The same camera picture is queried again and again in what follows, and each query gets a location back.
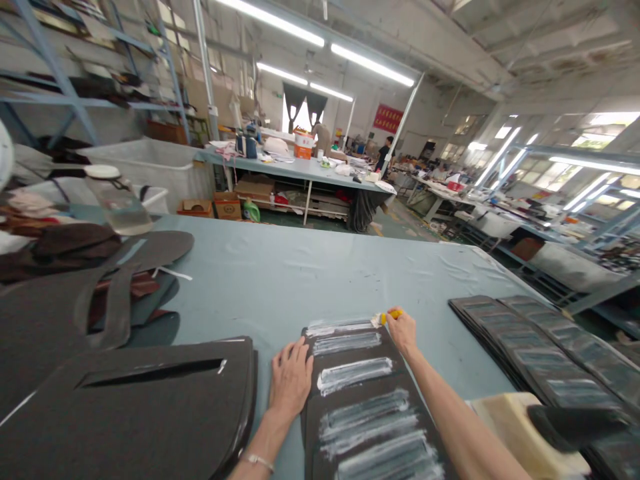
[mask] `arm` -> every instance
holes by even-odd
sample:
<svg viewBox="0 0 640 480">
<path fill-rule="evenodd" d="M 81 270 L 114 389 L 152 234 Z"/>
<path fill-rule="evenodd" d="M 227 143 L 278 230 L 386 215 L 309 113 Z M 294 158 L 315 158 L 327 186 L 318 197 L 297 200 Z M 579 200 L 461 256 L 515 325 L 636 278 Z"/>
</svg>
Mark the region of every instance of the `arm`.
<svg viewBox="0 0 640 480">
<path fill-rule="evenodd" d="M 275 463 L 289 428 L 305 406 L 311 390 L 313 356 L 305 361 L 309 346 L 304 342 L 305 338 L 301 337 L 296 343 L 288 344 L 271 361 L 269 408 L 229 480 L 267 480 L 271 476 L 265 465 L 242 458 L 257 455 L 272 465 Z"/>
<path fill-rule="evenodd" d="M 394 307 L 389 310 L 401 310 Z M 464 480 L 531 480 L 507 448 L 424 358 L 415 342 L 415 320 L 387 316 L 389 332 L 415 376 L 447 453 Z"/>
</svg>

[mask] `green bottle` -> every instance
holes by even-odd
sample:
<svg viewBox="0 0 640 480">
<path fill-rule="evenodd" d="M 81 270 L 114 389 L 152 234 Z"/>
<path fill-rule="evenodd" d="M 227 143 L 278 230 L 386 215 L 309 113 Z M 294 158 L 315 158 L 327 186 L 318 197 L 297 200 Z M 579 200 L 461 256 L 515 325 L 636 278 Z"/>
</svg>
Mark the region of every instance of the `green bottle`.
<svg viewBox="0 0 640 480">
<path fill-rule="evenodd" d="M 244 218 L 254 222 L 260 222 L 260 209 L 254 202 L 246 200 L 242 206 L 242 210 Z"/>
</svg>

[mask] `light blue table cover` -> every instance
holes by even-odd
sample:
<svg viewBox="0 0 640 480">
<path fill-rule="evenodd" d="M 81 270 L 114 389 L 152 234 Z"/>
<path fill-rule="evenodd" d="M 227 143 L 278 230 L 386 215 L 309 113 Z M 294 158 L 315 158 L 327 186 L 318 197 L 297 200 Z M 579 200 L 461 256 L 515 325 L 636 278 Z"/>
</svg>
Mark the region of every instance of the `light blue table cover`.
<svg viewBox="0 0 640 480">
<path fill-rule="evenodd" d="M 146 327 L 133 346 L 253 338 L 259 352 L 254 431 L 267 408 L 271 358 L 304 326 L 370 318 L 394 305 L 416 319 L 418 346 L 462 398 L 514 391 L 447 300 L 536 294 L 476 247 L 177 215 L 161 217 L 155 229 L 195 236 L 193 249 L 169 266 L 193 280 L 178 279 L 179 292 L 163 307 L 180 313 L 175 338 L 163 339 L 158 322 L 160 333 L 151 326 L 143 332 Z M 303 462 L 296 420 L 273 478 L 304 478 Z"/>
<path fill-rule="evenodd" d="M 296 159 L 293 163 L 264 163 L 258 159 L 238 157 L 236 159 L 231 159 L 228 162 L 224 162 L 222 155 L 216 153 L 214 147 L 210 147 L 196 153 L 193 159 L 212 163 L 214 165 L 224 165 L 230 168 L 235 167 L 242 170 L 266 173 L 268 175 L 280 175 L 282 177 L 295 178 L 299 180 L 312 180 L 314 182 L 329 183 L 340 187 L 384 192 L 384 190 L 376 187 L 372 182 L 363 181 L 362 183 L 358 183 L 353 181 L 351 177 L 338 175 L 335 172 L 335 169 L 322 168 L 320 163 L 315 159 Z"/>
</svg>

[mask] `green floor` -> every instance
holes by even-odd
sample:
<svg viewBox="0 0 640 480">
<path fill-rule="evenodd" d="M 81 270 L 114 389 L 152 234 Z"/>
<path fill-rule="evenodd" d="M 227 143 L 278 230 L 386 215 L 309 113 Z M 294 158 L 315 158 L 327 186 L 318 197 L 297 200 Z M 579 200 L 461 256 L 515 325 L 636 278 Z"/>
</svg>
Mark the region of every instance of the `green floor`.
<svg viewBox="0 0 640 480">
<path fill-rule="evenodd" d="M 282 225 L 284 227 L 300 227 L 316 230 L 336 231 L 348 233 L 347 224 L 343 220 L 333 220 L 310 215 L 307 224 L 302 225 L 302 215 L 281 213 L 270 210 L 260 210 L 261 221 Z M 429 230 L 426 223 L 412 210 L 404 206 L 398 199 L 394 200 L 388 213 L 378 208 L 369 226 L 367 235 L 377 235 L 403 240 L 422 240 L 437 242 L 440 238 Z"/>
</svg>

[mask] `hand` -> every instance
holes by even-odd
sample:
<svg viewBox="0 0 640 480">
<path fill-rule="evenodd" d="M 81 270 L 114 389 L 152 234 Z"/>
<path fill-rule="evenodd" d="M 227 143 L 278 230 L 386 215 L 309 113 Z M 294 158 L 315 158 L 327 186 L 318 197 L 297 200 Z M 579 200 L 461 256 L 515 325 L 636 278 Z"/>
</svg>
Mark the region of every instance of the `hand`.
<svg viewBox="0 0 640 480">
<path fill-rule="evenodd" d="M 269 408 L 284 419 L 293 421 L 305 406 L 311 391 L 313 356 L 307 359 L 309 346 L 305 338 L 288 344 L 271 361 Z"/>
<path fill-rule="evenodd" d="M 415 342 L 415 320 L 404 313 L 404 311 L 402 315 L 398 317 L 398 320 L 394 319 L 391 313 L 397 310 L 402 310 L 402 308 L 394 307 L 388 310 L 387 325 L 389 326 L 389 333 L 395 346 L 398 347 L 400 353 L 406 358 L 412 349 L 417 349 Z"/>
</svg>

